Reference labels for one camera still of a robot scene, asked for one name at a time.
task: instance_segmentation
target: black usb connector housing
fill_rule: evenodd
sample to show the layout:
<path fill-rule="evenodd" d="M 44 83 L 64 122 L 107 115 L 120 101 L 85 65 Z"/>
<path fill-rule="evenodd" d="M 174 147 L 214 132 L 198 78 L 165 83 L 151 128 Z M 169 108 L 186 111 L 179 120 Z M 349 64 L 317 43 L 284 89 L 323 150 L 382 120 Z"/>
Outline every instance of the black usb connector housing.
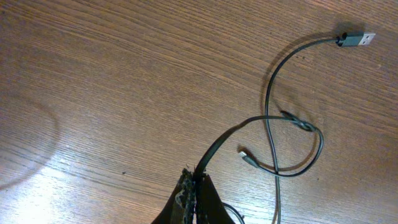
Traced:
<path fill-rule="evenodd" d="M 352 32 L 344 33 L 338 39 L 337 45 L 340 47 L 356 47 L 359 45 L 369 45 L 373 40 L 375 33 L 370 32 Z"/>

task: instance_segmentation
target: wooden table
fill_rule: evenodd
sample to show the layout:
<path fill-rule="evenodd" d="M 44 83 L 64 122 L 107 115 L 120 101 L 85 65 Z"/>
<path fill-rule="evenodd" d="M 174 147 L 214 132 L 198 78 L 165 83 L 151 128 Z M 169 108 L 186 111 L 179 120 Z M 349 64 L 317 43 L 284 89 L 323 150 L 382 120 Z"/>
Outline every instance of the wooden table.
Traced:
<path fill-rule="evenodd" d="M 278 108 L 318 126 L 324 151 L 282 179 L 282 223 L 398 223 L 397 1 L 1 1 L 0 223 L 150 223 L 184 167 L 229 127 L 262 113 L 283 56 Z M 281 167 L 314 135 L 272 122 Z M 271 223 L 275 183 L 263 124 L 210 162 L 223 201 Z"/>

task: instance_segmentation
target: wood grain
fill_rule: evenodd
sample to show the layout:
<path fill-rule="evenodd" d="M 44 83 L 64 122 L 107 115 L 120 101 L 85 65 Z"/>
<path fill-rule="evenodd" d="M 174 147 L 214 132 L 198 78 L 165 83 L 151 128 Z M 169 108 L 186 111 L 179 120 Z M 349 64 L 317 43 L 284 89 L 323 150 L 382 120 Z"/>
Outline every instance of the wood grain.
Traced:
<path fill-rule="evenodd" d="M 180 176 L 229 127 L 262 113 L 264 88 L 300 44 L 344 31 L 277 77 L 278 108 L 316 124 L 325 148 L 282 179 L 282 223 L 398 223 L 396 1 L 0 1 L 0 223 L 150 223 Z M 281 167 L 313 136 L 272 122 Z M 261 123 L 207 168 L 246 223 L 271 223 Z"/>

